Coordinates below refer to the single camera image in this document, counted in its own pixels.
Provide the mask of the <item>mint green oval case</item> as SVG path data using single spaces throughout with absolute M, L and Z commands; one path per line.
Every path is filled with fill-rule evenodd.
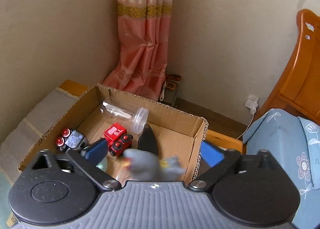
M 108 168 L 108 159 L 107 159 L 107 156 L 105 156 L 105 157 L 96 165 L 96 167 L 106 173 L 106 172 L 107 172 L 107 168 Z

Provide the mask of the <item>grey cat toy car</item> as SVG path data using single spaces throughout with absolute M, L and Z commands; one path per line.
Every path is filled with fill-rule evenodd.
M 131 180 L 177 181 L 185 173 L 177 156 L 160 159 L 156 154 L 138 149 L 126 149 L 123 155 Z

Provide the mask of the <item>tall clear plastic jar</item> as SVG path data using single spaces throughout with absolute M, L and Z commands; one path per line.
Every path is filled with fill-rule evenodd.
M 110 102 L 103 101 L 100 111 L 113 122 L 125 127 L 130 133 L 141 134 L 147 123 L 149 111 L 146 108 L 121 108 Z

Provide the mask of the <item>brown cardboard box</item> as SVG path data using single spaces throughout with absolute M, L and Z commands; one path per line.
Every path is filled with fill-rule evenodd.
M 166 159 L 177 156 L 185 170 L 181 180 L 189 183 L 196 178 L 200 165 L 200 145 L 208 128 L 204 118 L 101 84 L 86 90 L 73 103 L 32 145 L 18 169 L 23 171 L 37 152 L 43 149 L 57 153 L 59 150 L 55 141 L 67 129 L 80 132 L 89 143 L 101 137 L 111 140 L 120 132 L 127 132 L 133 136 L 132 146 L 136 148 L 146 125 L 151 127 L 155 135 L 159 157 Z

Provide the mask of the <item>blue floral bedsheet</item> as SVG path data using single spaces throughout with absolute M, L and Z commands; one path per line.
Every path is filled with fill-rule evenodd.
M 249 127 L 242 142 L 249 155 L 268 150 L 297 187 L 300 206 L 293 224 L 319 228 L 319 189 L 313 189 L 307 140 L 299 117 L 271 109 Z

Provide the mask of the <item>grey teal checked blanket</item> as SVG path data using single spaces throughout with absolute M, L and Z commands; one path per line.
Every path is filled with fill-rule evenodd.
M 18 166 L 29 149 L 78 99 L 61 88 L 55 88 L 18 124 L 1 143 L 1 228 L 13 224 L 8 193 L 20 176 Z

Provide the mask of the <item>blue floral pillow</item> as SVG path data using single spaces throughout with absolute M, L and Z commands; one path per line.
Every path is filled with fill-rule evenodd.
M 315 122 L 302 117 L 299 117 L 299 120 L 303 126 L 307 140 L 313 189 L 317 190 L 320 187 L 320 127 Z

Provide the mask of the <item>wooden headboard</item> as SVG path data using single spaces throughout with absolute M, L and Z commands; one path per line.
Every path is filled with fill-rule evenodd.
M 319 16 L 309 9 L 300 10 L 297 27 L 294 51 L 254 120 L 278 108 L 319 124 Z

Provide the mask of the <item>pink curtain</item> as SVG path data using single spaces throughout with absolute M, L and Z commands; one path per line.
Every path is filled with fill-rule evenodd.
M 168 64 L 173 0 L 117 0 L 120 53 L 103 84 L 158 100 Z

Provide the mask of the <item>white wall charger plug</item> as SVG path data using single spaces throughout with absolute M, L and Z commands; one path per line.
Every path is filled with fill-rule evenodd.
M 255 113 L 257 112 L 257 108 L 259 107 L 259 102 L 260 98 L 253 95 L 253 94 L 249 94 L 248 99 L 245 103 L 246 108 L 248 108 L 250 110 L 250 114 L 251 114 L 251 120 L 247 126 L 247 128 L 242 132 L 242 134 L 240 134 L 237 139 L 240 139 L 244 133 L 248 130 L 249 126 L 252 124 Z

